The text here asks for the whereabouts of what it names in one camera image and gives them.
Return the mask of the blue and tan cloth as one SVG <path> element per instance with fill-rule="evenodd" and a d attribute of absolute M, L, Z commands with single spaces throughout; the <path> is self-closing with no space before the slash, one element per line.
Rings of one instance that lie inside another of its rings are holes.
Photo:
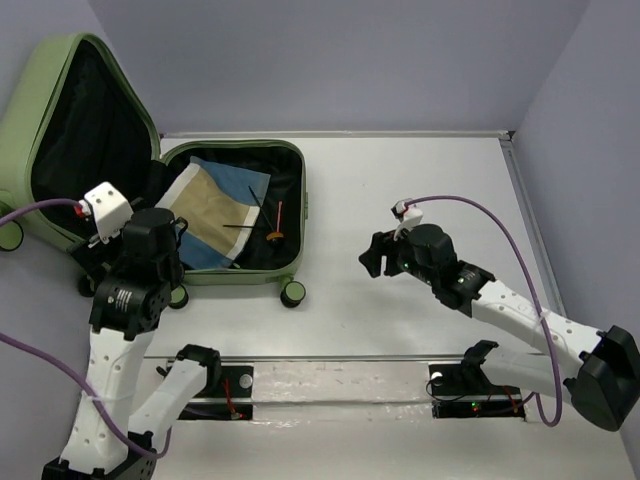
<path fill-rule="evenodd" d="M 270 179 L 267 173 L 192 156 L 156 203 L 188 222 L 181 261 L 192 270 L 229 268 L 260 216 L 248 186 L 263 202 Z"/>

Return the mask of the green hard-shell suitcase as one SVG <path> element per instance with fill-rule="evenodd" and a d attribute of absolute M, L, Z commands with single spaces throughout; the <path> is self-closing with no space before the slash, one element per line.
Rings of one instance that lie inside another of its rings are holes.
<path fill-rule="evenodd" d="M 29 58 L 1 121 L 1 210 L 38 203 L 39 209 L 1 230 L 1 247 L 17 249 L 26 234 L 69 252 L 96 227 L 73 203 L 102 182 L 111 183 L 133 209 L 156 203 L 189 164 L 205 161 L 271 176 L 249 240 L 227 269 L 192 270 L 185 285 L 275 282 L 281 302 L 305 298 L 296 277 L 302 259 L 308 201 L 302 152 L 276 139 L 191 141 L 169 150 L 106 44 L 89 33 L 51 36 Z M 266 236 L 276 228 L 283 201 L 284 243 Z"/>

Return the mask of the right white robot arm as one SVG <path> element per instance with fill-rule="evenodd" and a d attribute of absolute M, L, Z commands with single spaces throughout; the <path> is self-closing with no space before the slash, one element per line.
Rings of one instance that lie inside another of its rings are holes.
<path fill-rule="evenodd" d="M 534 348 L 518 356 L 494 341 L 465 353 L 462 384 L 482 392 L 513 385 L 569 402 L 588 422 L 615 432 L 639 401 L 639 348 L 627 330 L 601 330 L 537 309 L 487 270 L 458 258 L 434 224 L 376 232 L 358 260 L 368 274 L 402 273 L 427 284 L 445 307 L 492 325 Z"/>

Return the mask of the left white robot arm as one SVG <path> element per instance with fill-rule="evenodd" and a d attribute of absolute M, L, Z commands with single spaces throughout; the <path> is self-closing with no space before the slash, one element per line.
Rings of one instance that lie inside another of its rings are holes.
<path fill-rule="evenodd" d="M 184 277 L 178 247 L 185 228 L 163 208 L 140 210 L 125 222 L 116 264 L 93 298 L 89 364 L 72 431 L 43 478 L 150 478 L 190 400 L 219 388 L 219 352 L 188 344 L 160 386 L 133 406 L 146 351 Z"/>

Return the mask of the small black orange cap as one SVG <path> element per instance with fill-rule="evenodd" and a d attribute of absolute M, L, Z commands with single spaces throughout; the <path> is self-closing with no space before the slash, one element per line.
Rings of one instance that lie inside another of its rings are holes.
<path fill-rule="evenodd" d="M 273 231 L 266 236 L 268 244 L 274 247 L 281 246 L 284 243 L 284 239 L 284 234 L 279 231 Z"/>

